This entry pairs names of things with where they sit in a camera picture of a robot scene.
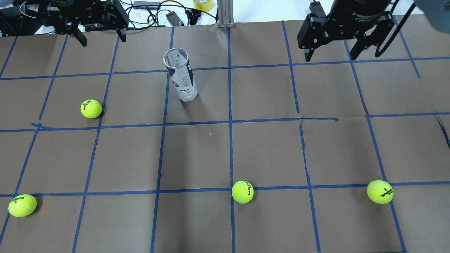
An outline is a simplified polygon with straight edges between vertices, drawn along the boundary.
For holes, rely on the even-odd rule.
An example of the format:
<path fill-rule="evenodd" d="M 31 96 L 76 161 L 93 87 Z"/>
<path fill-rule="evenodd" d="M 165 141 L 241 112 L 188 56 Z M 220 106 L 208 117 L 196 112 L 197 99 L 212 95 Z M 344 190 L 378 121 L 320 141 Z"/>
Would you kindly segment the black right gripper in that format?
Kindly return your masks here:
<path fill-rule="evenodd" d="M 389 0 L 335 0 L 326 17 L 311 12 L 297 34 L 298 46 L 310 62 L 314 51 L 335 40 L 352 40 L 351 60 L 356 60 L 371 45 L 381 45 L 392 30 Z"/>

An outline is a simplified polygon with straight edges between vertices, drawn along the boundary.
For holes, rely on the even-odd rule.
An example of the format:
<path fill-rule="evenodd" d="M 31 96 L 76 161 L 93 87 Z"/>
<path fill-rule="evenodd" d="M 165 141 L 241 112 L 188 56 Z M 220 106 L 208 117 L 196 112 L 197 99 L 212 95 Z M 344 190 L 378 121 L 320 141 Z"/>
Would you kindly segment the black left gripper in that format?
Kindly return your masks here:
<path fill-rule="evenodd" d="M 126 42 L 129 17 L 119 0 L 45 0 L 44 25 L 52 26 L 57 34 L 69 34 L 83 47 L 88 40 L 79 25 L 100 24 L 115 30 Z"/>

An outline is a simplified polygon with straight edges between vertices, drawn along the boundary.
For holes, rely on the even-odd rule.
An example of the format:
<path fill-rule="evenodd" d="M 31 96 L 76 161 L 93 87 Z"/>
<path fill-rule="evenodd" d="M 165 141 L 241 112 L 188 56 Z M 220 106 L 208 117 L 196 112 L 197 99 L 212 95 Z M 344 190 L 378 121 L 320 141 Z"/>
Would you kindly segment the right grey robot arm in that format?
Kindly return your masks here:
<path fill-rule="evenodd" d="M 298 46 L 305 51 L 305 60 L 310 61 L 314 50 L 320 46 L 347 39 L 357 40 L 351 50 L 353 60 L 372 45 L 376 46 L 375 56 L 378 57 L 386 51 L 416 7 L 425 14 L 434 29 L 449 33 L 448 0 L 413 1 L 395 31 L 392 27 L 396 3 L 388 10 L 390 3 L 389 0 L 335 0 L 330 12 L 325 13 L 319 1 L 311 2 L 310 13 L 297 35 Z M 119 0 L 55 0 L 54 4 L 63 21 L 70 23 L 67 34 L 76 37 L 83 46 L 87 45 L 87 40 L 79 32 L 79 24 L 101 24 L 116 30 L 122 41 L 126 40 L 123 31 L 130 20 Z"/>

